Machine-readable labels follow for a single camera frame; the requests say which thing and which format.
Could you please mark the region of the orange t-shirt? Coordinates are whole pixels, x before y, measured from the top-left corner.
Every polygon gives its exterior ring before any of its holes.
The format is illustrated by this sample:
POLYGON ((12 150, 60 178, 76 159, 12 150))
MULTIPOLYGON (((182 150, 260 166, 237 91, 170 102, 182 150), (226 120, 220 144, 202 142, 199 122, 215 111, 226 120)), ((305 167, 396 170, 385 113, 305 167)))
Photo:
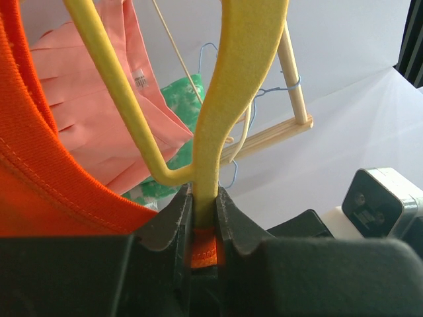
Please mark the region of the orange t-shirt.
POLYGON ((1 2, 1 236, 126 234, 156 212, 114 194, 60 144, 16 1, 1 2))

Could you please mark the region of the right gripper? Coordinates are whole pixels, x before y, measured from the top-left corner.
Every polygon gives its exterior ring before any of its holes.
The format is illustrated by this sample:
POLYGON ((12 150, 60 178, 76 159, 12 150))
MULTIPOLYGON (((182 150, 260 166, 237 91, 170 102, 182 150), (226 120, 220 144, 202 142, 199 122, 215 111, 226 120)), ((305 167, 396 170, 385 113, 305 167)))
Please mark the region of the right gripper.
POLYGON ((313 209, 267 229, 266 232, 276 238, 334 238, 313 209))

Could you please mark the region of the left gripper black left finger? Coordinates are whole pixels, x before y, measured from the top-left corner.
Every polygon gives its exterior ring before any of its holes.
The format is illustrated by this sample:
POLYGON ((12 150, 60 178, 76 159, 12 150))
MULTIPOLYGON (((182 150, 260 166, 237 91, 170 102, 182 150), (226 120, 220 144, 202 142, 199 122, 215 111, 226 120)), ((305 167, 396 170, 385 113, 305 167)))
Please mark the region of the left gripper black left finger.
POLYGON ((2 316, 187 316, 192 191, 127 235, 1 239, 2 316))

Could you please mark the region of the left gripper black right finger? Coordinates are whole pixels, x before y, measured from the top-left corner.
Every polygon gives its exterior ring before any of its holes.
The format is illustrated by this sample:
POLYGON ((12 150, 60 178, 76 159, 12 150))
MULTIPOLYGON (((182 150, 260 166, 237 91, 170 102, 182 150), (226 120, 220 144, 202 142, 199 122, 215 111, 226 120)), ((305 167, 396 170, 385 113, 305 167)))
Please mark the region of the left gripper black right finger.
POLYGON ((395 239, 277 238, 215 200, 222 316, 421 316, 422 260, 395 239))

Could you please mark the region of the yellow plastic hanger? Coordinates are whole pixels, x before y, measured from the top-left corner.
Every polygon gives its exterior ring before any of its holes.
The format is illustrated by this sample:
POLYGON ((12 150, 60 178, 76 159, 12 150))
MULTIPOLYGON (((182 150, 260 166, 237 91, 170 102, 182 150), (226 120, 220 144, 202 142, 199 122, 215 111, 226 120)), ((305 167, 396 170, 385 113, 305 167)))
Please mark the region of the yellow plastic hanger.
POLYGON ((226 137, 266 78, 287 1, 223 1, 217 61, 194 134, 192 163, 167 167, 92 1, 65 6, 151 175, 166 186, 193 185, 194 223, 213 225, 219 160, 226 137))

